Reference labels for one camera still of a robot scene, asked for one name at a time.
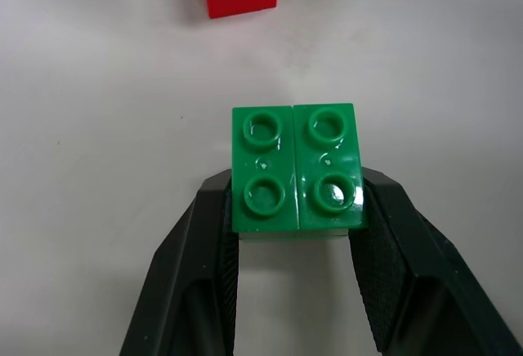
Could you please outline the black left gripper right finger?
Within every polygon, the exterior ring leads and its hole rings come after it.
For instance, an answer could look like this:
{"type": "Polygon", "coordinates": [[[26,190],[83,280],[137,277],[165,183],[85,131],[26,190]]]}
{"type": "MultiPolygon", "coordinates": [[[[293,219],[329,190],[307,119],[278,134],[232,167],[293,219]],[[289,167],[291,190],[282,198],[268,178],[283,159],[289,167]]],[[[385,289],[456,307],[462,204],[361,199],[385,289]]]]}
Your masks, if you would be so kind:
{"type": "Polygon", "coordinates": [[[456,247],[380,171],[363,170],[367,229],[351,256],[381,356],[523,356],[456,247]]]}

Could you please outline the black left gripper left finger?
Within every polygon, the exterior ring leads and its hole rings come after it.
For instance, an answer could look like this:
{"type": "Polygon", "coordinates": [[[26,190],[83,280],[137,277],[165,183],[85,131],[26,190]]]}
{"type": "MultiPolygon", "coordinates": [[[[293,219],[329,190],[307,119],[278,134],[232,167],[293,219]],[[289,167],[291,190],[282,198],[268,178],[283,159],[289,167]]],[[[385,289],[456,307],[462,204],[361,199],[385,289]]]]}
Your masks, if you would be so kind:
{"type": "Polygon", "coordinates": [[[207,178],[156,250],[119,356],[234,356],[231,171],[207,178]]]}

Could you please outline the green studded block cube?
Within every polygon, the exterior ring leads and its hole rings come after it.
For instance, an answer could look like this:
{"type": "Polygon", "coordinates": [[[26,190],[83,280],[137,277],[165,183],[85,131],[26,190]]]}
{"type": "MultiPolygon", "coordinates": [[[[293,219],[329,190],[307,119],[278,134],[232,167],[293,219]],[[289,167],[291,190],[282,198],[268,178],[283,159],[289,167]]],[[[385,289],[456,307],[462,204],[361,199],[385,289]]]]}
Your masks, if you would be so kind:
{"type": "Polygon", "coordinates": [[[365,229],[353,104],[234,108],[231,199],[232,229],[243,240],[365,229]]]}

